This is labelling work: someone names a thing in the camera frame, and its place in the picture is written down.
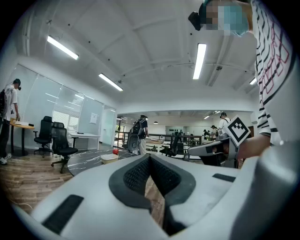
black pants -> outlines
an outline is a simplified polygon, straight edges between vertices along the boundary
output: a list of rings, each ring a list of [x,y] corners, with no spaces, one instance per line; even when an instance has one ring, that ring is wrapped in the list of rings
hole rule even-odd
[[[3,119],[2,130],[0,134],[0,157],[5,158],[7,156],[6,153],[6,145],[8,143],[9,138],[9,121]]]

face mask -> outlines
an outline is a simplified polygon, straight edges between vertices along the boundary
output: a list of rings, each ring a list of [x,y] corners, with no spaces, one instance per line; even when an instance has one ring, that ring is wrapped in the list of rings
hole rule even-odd
[[[218,6],[218,29],[241,37],[249,31],[247,15],[236,2],[227,2]]]

white t-shirt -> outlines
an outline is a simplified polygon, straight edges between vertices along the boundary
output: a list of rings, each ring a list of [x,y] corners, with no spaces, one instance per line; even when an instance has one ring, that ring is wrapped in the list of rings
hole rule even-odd
[[[216,139],[216,133],[217,133],[217,131],[216,131],[215,129],[213,129],[213,130],[211,131],[212,139]]]
[[[14,88],[13,85],[9,85],[5,88],[5,108],[3,111],[3,119],[10,121],[11,115],[11,105],[18,103],[17,100],[17,90]]]
[[[221,120],[220,120],[220,124],[219,124],[219,128],[220,128],[220,129],[222,129],[225,125],[227,125],[227,124],[230,122],[230,119],[229,119],[229,118],[225,118],[225,119],[221,119]]]
[[[257,39],[255,77],[260,92],[257,128],[259,134],[271,137],[271,144],[279,145],[281,138],[268,106],[286,80],[296,54],[285,30],[265,5],[257,0],[251,0],[251,5]]]

door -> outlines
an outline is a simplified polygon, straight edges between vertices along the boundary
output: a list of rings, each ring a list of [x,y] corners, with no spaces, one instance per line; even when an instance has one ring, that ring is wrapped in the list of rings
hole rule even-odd
[[[250,134],[251,134],[251,137],[254,137],[254,128],[253,128],[253,126],[250,126],[250,127],[248,127],[249,128],[249,130],[250,130]]]
[[[112,145],[114,137],[114,123],[116,110],[108,106],[104,106],[103,123],[102,123],[102,143],[109,146]]]

glass partition wall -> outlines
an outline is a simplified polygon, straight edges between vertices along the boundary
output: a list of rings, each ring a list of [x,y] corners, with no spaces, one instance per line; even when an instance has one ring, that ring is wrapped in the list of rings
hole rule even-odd
[[[35,131],[38,131],[37,134],[40,131],[41,120],[45,116],[51,116],[53,122],[62,122],[67,131],[100,135],[104,144],[112,144],[116,118],[115,109],[19,64],[12,72],[7,84],[11,84],[16,78],[21,80],[22,87],[22,90],[18,91],[21,121],[34,124]],[[21,135],[22,129],[15,127],[14,146],[21,146]],[[34,142],[34,137],[35,134],[32,130],[26,130],[25,148],[36,149],[39,147]],[[68,137],[68,141],[72,146],[73,139]],[[79,149],[87,149],[87,139],[82,139],[82,141],[77,139],[76,146]]]

